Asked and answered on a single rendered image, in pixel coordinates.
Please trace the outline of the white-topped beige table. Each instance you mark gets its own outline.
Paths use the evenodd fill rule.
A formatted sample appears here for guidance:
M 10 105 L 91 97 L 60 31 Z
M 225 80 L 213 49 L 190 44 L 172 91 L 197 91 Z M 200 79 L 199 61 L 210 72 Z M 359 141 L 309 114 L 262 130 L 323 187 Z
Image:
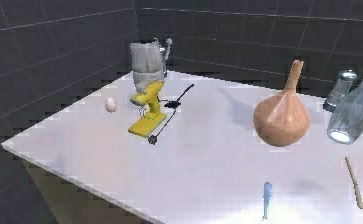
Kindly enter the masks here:
M 161 97 L 177 99 L 191 84 L 155 145 L 128 132 L 139 110 L 130 101 L 133 80 L 123 76 L 4 146 L 152 224 L 363 224 L 344 160 L 363 200 L 363 135 L 351 145 L 330 140 L 320 98 L 302 97 L 310 128 L 277 148 L 253 127 L 270 89 L 172 72 Z M 266 220 L 265 182 L 272 184 Z

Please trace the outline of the white egg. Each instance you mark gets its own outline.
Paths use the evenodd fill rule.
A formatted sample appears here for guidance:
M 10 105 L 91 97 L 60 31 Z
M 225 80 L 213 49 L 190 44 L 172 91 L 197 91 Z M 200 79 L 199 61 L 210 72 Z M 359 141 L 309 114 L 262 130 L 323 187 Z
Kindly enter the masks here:
M 117 103 L 112 97 L 108 97 L 105 100 L 105 109 L 110 113 L 113 113 L 117 110 Z

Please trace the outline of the orange onion-shaped vase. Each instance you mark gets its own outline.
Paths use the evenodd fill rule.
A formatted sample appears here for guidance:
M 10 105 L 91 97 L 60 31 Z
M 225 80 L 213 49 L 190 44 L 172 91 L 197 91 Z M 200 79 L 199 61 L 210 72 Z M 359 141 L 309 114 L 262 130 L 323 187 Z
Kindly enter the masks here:
M 296 94 L 303 65 L 303 61 L 294 60 L 284 89 L 260 102 L 254 110 L 254 128 L 271 146 L 294 144 L 310 127 L 311 117 Z

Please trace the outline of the pale blue slim utensil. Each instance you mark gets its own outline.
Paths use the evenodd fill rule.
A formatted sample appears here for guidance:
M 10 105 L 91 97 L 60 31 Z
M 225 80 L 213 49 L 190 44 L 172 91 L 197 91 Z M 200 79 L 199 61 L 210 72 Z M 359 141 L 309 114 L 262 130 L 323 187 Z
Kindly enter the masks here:
M 263 219 L 266 220 L 268 218 L 268 209 L 270 204 L 272 191 L 272 184 L 270 182 L 265 182 L 263 187 Z

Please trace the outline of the small clear glass bottle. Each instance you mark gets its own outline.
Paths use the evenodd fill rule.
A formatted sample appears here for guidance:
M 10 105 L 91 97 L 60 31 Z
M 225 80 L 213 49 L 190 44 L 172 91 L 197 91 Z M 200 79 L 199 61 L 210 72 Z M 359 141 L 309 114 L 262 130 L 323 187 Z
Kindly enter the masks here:
M 357 79 L 357 74 L 351 70 L 342 70 L 337 75 L 337 81 L 328 94 L 323 104 L 323 109 L 333 113 L 340 101 L 349 93 L 353 82 Z

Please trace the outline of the clear glass vase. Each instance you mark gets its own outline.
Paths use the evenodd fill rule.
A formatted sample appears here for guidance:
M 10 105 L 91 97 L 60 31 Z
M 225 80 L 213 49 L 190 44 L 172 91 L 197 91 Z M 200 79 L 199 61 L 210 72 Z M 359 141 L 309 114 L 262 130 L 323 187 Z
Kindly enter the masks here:
M 363 133 L 363 80 L 337 105 L 327 135 L 337 143 L 353 144 Z

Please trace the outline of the wooden-handled black utensil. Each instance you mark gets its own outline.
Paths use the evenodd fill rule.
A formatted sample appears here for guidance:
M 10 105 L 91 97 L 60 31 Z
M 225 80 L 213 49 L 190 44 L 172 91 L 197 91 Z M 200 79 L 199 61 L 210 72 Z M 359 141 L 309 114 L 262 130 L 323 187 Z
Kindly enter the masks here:
M 359 209 L 363 210 L 363 200 L 362 200 L 362 196 L 361 196 L 361 192 L 360 192 L 360 188 L 357 182 L 357 179 L 355 177 L 355 174 L 353 172 L 350 160 L 348 157 L 344 158 L 348 172 L 349 172 L 349 176 L 351 178 L 352 181 L 352 185 L 353 185 L 353 189 L 354 189 L 354 194 L 355 194 L 355 200 L 356 200 L 356 205 Z

